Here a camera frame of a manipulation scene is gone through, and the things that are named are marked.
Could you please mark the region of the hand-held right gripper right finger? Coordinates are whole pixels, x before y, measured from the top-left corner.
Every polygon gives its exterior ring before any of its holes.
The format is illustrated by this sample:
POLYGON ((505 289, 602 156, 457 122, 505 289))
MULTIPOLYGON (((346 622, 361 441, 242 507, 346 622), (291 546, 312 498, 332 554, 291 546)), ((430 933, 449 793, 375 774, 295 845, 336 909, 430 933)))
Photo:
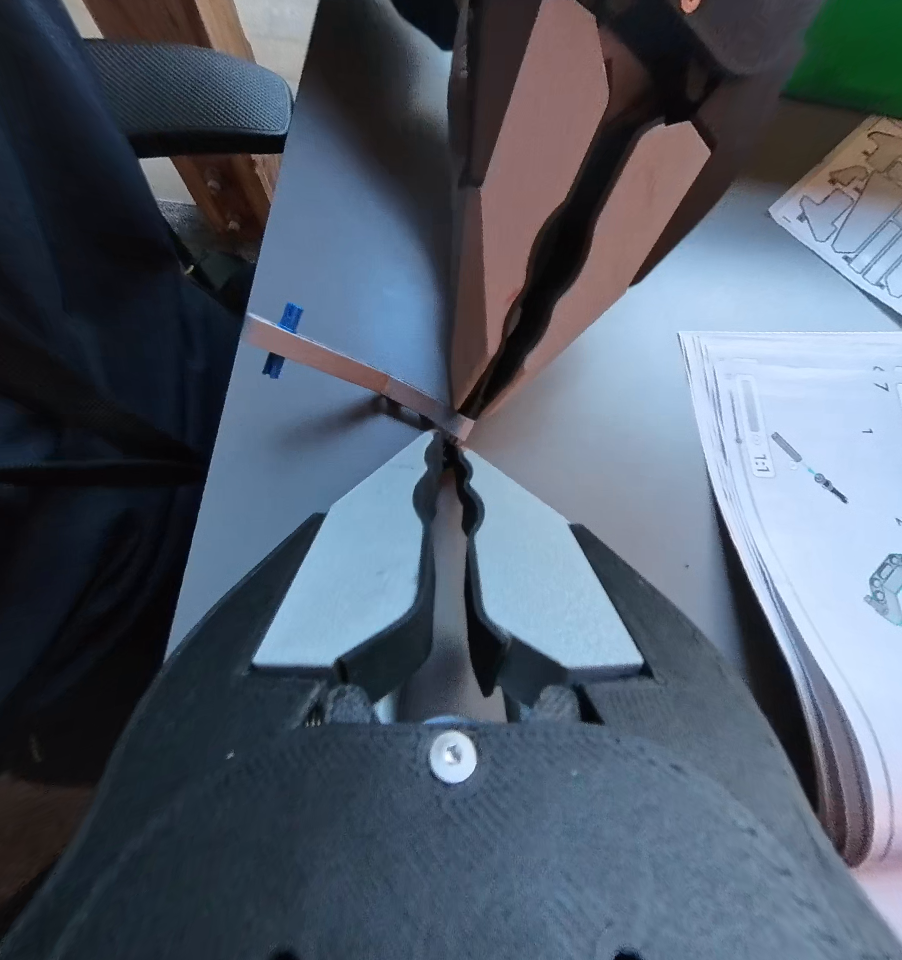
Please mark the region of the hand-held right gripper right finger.
POLYGON ((455 476, 481 692, 538 697, 639 675, 645 659, 570 522, 474 452, 457 450, 455 476))

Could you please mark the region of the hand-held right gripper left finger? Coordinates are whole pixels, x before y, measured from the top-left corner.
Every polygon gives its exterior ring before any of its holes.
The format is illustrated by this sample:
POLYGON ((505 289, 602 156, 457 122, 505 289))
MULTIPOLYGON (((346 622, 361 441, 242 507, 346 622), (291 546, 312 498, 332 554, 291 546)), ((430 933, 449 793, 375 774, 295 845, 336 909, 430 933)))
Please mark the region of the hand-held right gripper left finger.
POLYGON ((444 438, 422 434, 323 516, 252 664, 381 700, 433 645, 433 520, 444 438))

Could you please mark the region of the grey lego beam blue pin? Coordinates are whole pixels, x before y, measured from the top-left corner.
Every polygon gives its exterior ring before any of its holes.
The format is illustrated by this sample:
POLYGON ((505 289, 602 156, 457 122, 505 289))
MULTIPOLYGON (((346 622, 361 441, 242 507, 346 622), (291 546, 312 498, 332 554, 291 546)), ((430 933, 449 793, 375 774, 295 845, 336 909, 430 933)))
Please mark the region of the grey lego beam blue pin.
POLYGON ((265 377, 280 378, 285 363, 294 362, 384 397, 430 421, 459 444, 467 441, 475 424, 472 419, 394 374, 302 336, 297 332, 300 311, 295 304, 289 307, 281 322, 253 312, 244 315, 242 338, 266 351, 265 377))

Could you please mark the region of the wooden post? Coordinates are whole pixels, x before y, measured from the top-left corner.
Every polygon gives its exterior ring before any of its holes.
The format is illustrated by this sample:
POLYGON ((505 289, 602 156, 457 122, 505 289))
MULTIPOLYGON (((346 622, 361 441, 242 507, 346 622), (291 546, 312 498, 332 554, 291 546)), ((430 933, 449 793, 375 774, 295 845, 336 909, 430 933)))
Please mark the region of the wooden post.
MULTIPOLYGON (((233 1, 85 1, 84 6, 108 40, 184 43, 255 62, 233 1)), ((279 171, 275 157, 244 153, 171 160, 216 231, 242 241, 263 238, 279 171)))

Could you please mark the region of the green panel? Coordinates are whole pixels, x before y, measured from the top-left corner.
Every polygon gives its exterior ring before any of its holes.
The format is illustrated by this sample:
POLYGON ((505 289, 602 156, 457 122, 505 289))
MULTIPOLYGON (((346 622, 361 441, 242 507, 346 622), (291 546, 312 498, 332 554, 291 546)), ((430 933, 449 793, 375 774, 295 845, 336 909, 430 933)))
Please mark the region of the green panel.
POLYGON ((902 118, 902 1, 826 2, 784 92, 902 118))

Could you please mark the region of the white printed outline sheet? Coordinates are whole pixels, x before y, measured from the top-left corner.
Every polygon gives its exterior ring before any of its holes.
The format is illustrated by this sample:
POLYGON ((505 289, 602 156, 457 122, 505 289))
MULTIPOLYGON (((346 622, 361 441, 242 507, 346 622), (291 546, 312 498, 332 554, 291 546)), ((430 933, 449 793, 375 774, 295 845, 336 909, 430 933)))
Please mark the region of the white printed outline sheet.
POLYGON ((868 116, 769 216, 902 321, 902 121, 868 116))

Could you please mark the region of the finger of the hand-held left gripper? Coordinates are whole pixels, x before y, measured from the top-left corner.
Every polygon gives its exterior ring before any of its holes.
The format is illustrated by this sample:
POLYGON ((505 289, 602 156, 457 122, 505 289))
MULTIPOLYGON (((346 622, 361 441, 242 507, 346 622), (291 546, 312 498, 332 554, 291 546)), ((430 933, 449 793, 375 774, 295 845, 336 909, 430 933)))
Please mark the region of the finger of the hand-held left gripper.
POLYGON ((456 164, 453 404, 477 415, 542 232, 609 104, 598 20, 575 1, 465 2, 449 82, 456 164))
POLYGON ((564 202, 534 237, 501 342, 468 392, 478 419, 565 348, 625 293, 711 157, 693 121, 604 126, 564 202))

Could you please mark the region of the open lego instruction booklet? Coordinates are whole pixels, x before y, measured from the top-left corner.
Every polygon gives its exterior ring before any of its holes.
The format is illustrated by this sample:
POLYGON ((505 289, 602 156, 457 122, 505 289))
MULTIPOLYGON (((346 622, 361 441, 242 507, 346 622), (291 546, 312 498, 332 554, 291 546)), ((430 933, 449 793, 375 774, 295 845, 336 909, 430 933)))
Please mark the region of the open lego instruction booklet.
POLYGON ((902 332, 681 332, 713 494, 788 665, 817 813, 902 860, 902 332))

